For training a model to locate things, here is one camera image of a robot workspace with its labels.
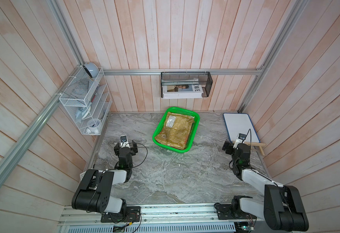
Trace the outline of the gold chip bag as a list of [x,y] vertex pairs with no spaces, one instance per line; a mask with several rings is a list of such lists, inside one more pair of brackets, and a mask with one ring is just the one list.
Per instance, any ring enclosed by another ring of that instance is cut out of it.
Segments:
[[192,116],[168,112],[162,130],[154,140],[161,145],[184,150],[194,123]]

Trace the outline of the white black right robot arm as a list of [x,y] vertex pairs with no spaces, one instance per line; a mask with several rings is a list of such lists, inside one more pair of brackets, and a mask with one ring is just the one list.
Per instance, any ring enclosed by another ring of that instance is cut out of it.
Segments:
[[253,169],[250,165],[249,145],[226,140],[222,150],[232,156],[229,167],[234,175],[259,191],[264,200],[258,202],[249,196],[236,195],[231,204],[215,203],[219,220],[255,216],[265,220],[274,231],[306,232],[309,229],[309,220],[296,187],[277,183]]

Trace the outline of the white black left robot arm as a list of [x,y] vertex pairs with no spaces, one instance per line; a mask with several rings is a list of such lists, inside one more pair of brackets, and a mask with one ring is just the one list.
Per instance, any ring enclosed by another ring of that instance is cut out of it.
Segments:
[[126,200],[111,195],[114,185],[126,183],[134,168],[132,157],[138,153],[137,142],[116,144],[114,152],[119,161],[113,169],[88,169],[74,193],[71,201],[73,209],[102,215],[102,222],[120,223],[134,221],[136,213],[130,213]]

